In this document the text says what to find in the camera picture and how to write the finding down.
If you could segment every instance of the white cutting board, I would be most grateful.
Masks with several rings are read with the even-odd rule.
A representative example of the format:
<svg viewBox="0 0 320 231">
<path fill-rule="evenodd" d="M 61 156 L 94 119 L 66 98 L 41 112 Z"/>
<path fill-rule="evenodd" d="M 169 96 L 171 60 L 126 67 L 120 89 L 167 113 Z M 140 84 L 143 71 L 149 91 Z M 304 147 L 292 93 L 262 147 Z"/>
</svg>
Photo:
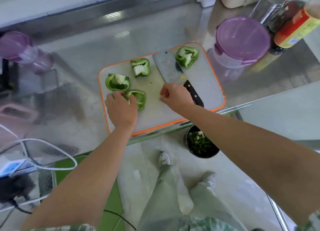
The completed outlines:
<svg viewBox="0 0 320 231">
<path fill-rule="evenodd" d="M 197 61 L 190 68 L 186 69 L 182 67 L 186 79 L 190 81 L 195 91 L 202 99 L 206 109 L 211 111 L 221 109 L 226 102 L 226 97 L 203 47 L 197 43 L 190 43 L 185 46 L 194 47 L 200 51 Z M 175 55 L 178 49 L 179 47 L 175 47 L 170 49 L 170 51 Z M 134 73 L 130 67 L 130 60 L 104 67 L 99 72 L 98 78 L 109 132 L 112 132 L 115 128 L 110 121 L 107 114 L 107 108 L 104 104 L 107 94 L 112 93 L 105 85 L 109 73 L 128 76 L 130 79 L 129 90 L 138 89 L 146 93 L 145 108 L 142 111 L 138 111 L 138 122 L 134 128 L 133 136 L 163 128 L 184 120 L 182 116 L 173 112 L 166 104 L 159 100 L 160 90 L 165 81 L 152 58 L 152 54 L 142 56 L 141 58 L 146 58 L 150 62 L 150 74 L 146 77 L 134 78 Z"/>
</svg>

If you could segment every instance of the leg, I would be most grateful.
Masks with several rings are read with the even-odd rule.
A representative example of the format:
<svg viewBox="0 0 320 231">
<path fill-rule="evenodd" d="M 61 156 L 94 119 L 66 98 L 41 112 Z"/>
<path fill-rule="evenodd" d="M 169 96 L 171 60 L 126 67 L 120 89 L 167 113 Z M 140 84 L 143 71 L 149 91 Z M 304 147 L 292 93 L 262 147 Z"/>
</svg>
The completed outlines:
<svg viewBox="0 0 320 231">
<path fill-rule="evenodd" d="M 138 230 L 153 230 L 150 224 L 160 225 L 162 220 L 182 216 L 178 202 L 177 185 L 180 178 L 174 167 L 170 165 L 169 156 L 160 154 L 160 173 L 139 222 Z"/>
<path fill-rule="evenodd" d="M 202 182 L 191 189 L 190 195 L 194 203 L 194 209 L 190 215 L 200 218 L 215 217 L 238 231 L 247 231 L 230 207 L 214 194 L 213 189 L 216 182 L 216 173 L 209 172 L 204 175 Z"/>
</svg>

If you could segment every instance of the forearm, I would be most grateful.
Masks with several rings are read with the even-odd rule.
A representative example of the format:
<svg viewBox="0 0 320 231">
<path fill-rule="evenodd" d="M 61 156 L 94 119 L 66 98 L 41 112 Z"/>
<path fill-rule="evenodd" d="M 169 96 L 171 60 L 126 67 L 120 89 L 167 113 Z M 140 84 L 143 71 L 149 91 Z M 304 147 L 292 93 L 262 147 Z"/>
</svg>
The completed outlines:
<svg viewBox="0 0 320 231">
<path fill-rule="evenodd" d="M 320 207 L 320 155 L 315 151 L 196 105 L 183 110 L 182 116 L 196 124 L 299 224 Z"/>
<path fill-rule="evenodd" d="M 115 128 L 53 189 L 22 230 L 83 223 L 97 227 L 131 133 L 132 128 Z"/>
</svg>

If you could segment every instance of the black bowl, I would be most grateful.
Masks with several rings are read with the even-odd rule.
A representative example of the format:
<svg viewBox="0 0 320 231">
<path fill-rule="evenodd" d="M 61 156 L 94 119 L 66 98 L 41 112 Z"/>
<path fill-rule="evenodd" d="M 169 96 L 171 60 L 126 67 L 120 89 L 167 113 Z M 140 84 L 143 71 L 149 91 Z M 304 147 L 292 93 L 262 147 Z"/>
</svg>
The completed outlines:
<svg viewBox="0 0 320 231">
<path fill-rule="evenodd" d="M 194 156 L 197 156 L 198 158 L 201 158 L 201 159 L 212 158 L 220 151 L 220 149 L 216 145 L 214 145 L 212 142 L 211 142 L 211 149 L 206 152 L 198 153 L 193 148 L 192 143 L 190 141 L 189 132 L 197 132 L 197 131 L 200 131 L 200 129 L 196 127 L 196 125 L 193 125 L 188 129 L 188 131 L 186 132 L 186 135 L 184 136 L 186 147 L 189 149 L 190 153 L 192 153 Z"/>
</svg>

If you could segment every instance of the bell pepper piece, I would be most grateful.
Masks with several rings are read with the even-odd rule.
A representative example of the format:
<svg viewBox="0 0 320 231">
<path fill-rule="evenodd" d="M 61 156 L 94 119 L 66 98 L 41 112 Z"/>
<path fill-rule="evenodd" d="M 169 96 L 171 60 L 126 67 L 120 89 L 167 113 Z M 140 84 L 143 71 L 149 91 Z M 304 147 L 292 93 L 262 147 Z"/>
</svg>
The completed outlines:
<svg viewBox="0 0 320 231">
<path fill-rule="evenodd" d="M 146 58 L 140 58 L 134 61 L 130 61 L 131 68 L 133 70 L 135 78 L 138 76 L 145 77 L 150 73 L 150 62 Z"/>
<path fill-rule="evenodd" d="M 146 103 L 146 93 L 143 92 L 143 91 L 140 91 L 140 90 L 131 90 L 131 91 L 128 91 L 126 94 L 125 94 L 125 98 L 126 100 L 128 101 L 128 103 L 130 104 L 130 99 L 129 99 L 129 96 L 130 95 L 134 95 L 134 97 L 136 97 L 136 100 L 137 100 L 137 108 L 138 110 L 143 110 L 144 109 L 144 105 Z"/>
<path fill-rule="evenodd" d="M 106 78 L 106 87 L 112 91 L 127 91 L 130 87 L 130 81 L 127 76 L 109 73 Z"/>
<path fill-rule="evenodd" d="M 185 68 L 189 68 L 199 57 L 199 50 L 192 47 L 180 47 L 176 53 L 176 61 Z"/>
</svg>

